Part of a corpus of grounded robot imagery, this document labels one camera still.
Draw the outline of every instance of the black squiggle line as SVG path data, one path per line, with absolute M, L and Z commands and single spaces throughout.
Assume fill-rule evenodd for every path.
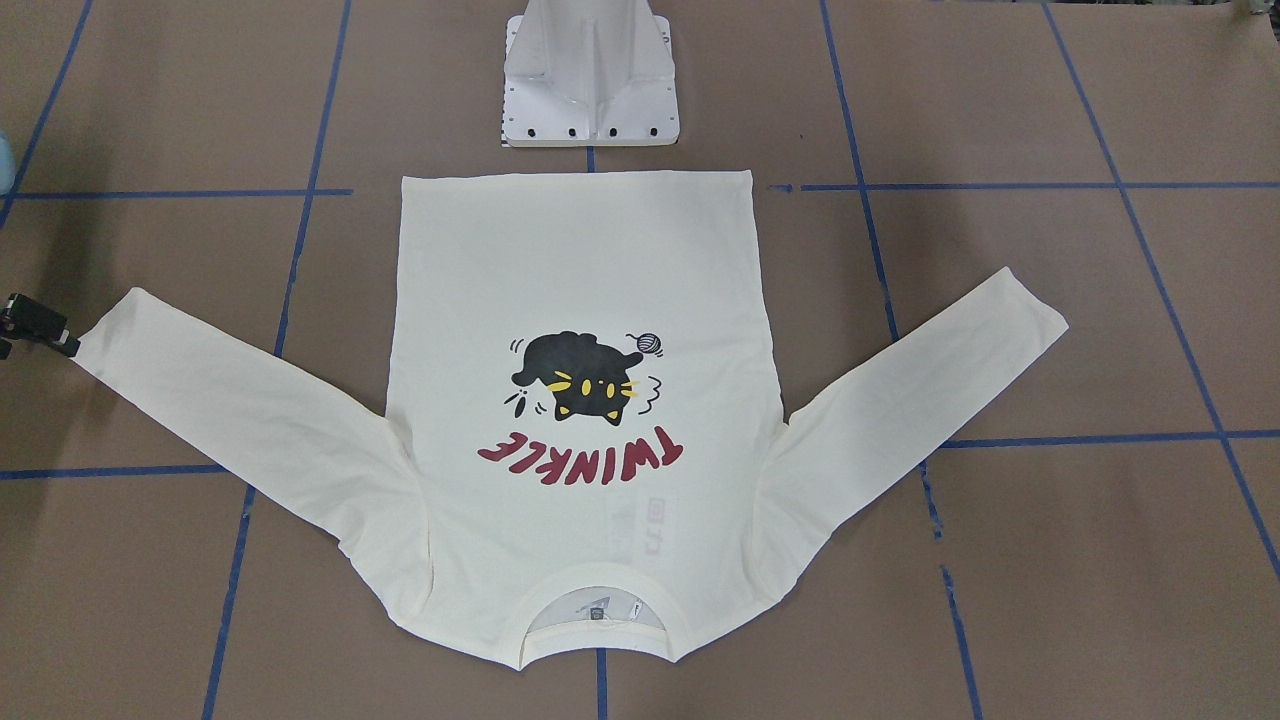
M 645 413 L 648 413 L 648 411 L 653 410 L 653 401 L 654 401 L 654 400 L 658 400 L 659 397 L 662 397 L 662 393 L 660 393 L 660 392 L 658 392 L 658 388 L 660 388 L 660 387 L 662 387 L 662 380 L 659 380 L 658 378 L 655 378 L 655 377 L 653 377 L 653 375 L 646 375 L 646 377 L 648 377 L 648 378 L 649 378 L 650 380 L 653 380 L 653 382 L 655 382 L 655 383 L 658 383 L 658 384 L 653 386 L 653 397 L 650 397 L 650 398 L 649 398 L 649 406 L 648 406 L 648 407 L 645 407 L 644 410 L 641 410 L 641 411 L 636 413 L 636 415 L 644 415 Z

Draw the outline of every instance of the shirt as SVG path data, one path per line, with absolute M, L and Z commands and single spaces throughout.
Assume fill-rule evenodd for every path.
M 385 416 L 138 288 L 76 361 L 337 537 L 394 623 L 516 669 L 772 607 L 1066 329 L 1006 268 L 783 423 L 749 173 L 402 191 Z

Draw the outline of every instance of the blue object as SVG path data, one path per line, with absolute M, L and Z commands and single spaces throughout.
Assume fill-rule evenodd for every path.
M 13 178 L 18 167 L 13 161 L 13 150 L 9 150 L 9 138 L 0 131 L 0 195 L 13 188 Z

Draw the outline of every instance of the sleeve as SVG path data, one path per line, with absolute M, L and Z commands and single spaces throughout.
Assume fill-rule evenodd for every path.
M 1005 268 L 792 414 L 765 460 L 754 564 L 781 597 L 835 529 L 978 414 L 1066 322 Z
M 422 489 L 384 418 L 141 288 L 81 340 L 74 361 L 337 537 L 393 619 L 425 603 L 431 571 Z

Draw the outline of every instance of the black cat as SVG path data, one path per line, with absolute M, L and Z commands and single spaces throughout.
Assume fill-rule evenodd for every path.
M 635 397 L 627 370 L 644 355 L 600 345 L 594 334 L 564 331 L 534 338 L 525 348 L 525 369 L 511 375 L 520 387 L 541 380 L 556 397 L 557 420 L 595 415 L 611 425 L 622 421 L 622 409 Z

